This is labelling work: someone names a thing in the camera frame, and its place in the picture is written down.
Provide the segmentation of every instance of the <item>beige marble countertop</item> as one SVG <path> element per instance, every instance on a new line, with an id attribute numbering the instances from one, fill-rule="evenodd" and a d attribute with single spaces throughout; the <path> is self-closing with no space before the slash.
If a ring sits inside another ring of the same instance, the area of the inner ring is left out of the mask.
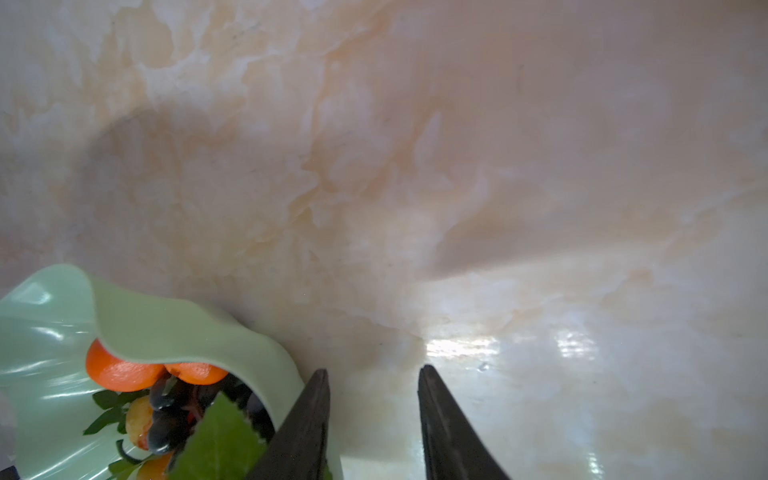
<path id="1" fill-rule="evenodd" d="M 0 5 L 0 289 L 72 262 L 325 366 L 348 479 L 437 366 L 517 480 L 768 477 L 768 4 Z"/>

